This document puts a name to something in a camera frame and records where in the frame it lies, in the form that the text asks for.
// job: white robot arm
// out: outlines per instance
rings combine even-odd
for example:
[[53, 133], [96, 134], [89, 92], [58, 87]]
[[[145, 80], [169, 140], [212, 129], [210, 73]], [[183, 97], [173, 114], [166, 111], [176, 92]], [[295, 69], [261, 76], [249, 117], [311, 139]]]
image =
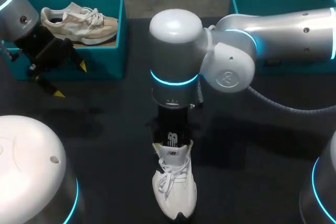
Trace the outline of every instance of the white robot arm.
[[[11, 54], [4, 42], [13, 42], [20, 50]], [[76, 53], [71, 40], [57, 39], [47, 28], [39, 24], [39, 15], [28, 0], [0, 0], [0, 49], [11, 61], [21, 53], [29, 59], [27, 69], [30, 80], [46, 93], [64, 97], [44, 77], [44, 71], [57, 68], [70, 58], [80, 71], [86, 71], [84, 60]]]
[[292, 112], [330, 110], [304, 111], [281, 106], [249, 85], [256, 60], [333, 60], [336, 54], [334, 8], [267, 17], [232, 14], [210, 28], [203, 28], [201, 20], [191, 12], [170, 9], [153, 17], [150, 37], [153, 96], [161, 106], [183, 108], [192, 103], [190, 92], [197, 85], [191, 80], [201, 74], [220, 92], [248, 88], [263, 100]]

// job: teal bin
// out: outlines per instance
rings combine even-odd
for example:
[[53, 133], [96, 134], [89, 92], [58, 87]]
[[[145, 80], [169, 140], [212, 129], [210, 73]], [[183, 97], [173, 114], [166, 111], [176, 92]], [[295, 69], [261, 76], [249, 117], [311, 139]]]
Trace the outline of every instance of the teal bin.
[[[304, 10], [336, 7], [335, 0], [230, 0], [229, 14], [239, 13], [268, 16]], [[336, 60], [302, 63], [281, 62], [266, 66], [263, 60], [256, 62], [257, 73], [336, 73]]]
[[[123, 0], [29, 0], [32, 6], [40, 13], [43, 7], [64, 9], [71, 2], [82, 7], [97, 8], [105, 16], [119, 20], [115, 46], [75, 47], [78, 54], [86, 62], [87, 73], [77, 70], [69, 59], [63, 66], [46, 72], [44, 76], [49, 80], [102, 80], [122, 79], [124, 76], [127, 46], [127, 17]], [[5, 43], [11, 53], [18, 48], [12, 43]], [[5, 61], [17, 80], [28, 80], [26, 71], [31, 65], [28, 58], [21, 55], [15, 62], [7, 57]]]

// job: robot logo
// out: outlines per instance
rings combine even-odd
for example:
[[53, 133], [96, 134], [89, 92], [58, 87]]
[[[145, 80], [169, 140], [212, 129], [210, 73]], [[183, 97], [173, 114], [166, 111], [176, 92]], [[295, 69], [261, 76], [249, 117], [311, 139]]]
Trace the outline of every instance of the robot logo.
[[216, 78], [219, 85], [225, 88], [233, 88], [239, 84], [239, 76], [235, 72], [221, 71]]
[[168, 133], [168, 145], [171, 147], [176, 147], [177, 145], [177, 134], [169, 132]]
[[224, 73], [223, 81], [226, 82], [227, 84], [231, 84], [231, 76], [232, 76], [231, 72]]

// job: gray cable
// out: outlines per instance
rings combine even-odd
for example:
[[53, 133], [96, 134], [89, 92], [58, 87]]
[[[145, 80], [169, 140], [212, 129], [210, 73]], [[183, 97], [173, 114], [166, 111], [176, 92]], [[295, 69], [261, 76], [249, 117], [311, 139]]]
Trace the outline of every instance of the gray cable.
[[317, 110], [299, 110], [299, 109], [294, 109], [294, 108], [291, 108], [291, 107], [287, 107], [287, 106], [281, 105], [281, 104], [279, 104], [279, 103], [277, 103], [275, 101], [272, 101], [271, 99], [268, 99], [267, 97], [263, 96], [258, 91], [256, 91], [255, 89], [253, 89], [251, 86], [249, 86], [247, 89], [250, 92], [252, 92], [252, 94], [256, 95], [257, 97], [259, 97], [263, 101], [271, 104], [272, 106], [277, 107], [277, 108], [282, 109], [282, 110], [285, 110], [285, 111], [296, 113], [296, 114], [320, 114], [320, 113], [334, 112], [336, 110], [336, 105], [330, 106], [330, 107], [327, 107], [327, 108], [323, 108], [323, 109], [317, 109]]

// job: shoe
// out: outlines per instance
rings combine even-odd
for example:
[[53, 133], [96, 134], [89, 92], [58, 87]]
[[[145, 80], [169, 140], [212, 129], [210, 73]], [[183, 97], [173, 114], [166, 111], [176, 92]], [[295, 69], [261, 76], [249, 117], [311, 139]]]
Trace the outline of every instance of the shoe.
[[159, 169], [153, 176], [153, 190], [161, 210], [171, 220], [186, 220], [194, 212], [197, 188], [191, 169], [189, 146], [180, 148], [153, 144]]
[[118, 31], [116, 18], [106, 17], [96, 8], [92, 10], [75, 3], [63, 10], [44, 7], [41, 11], [41, 23], [55, 37], [69, 38], [85, 45], [103, 43], [113, 38]]

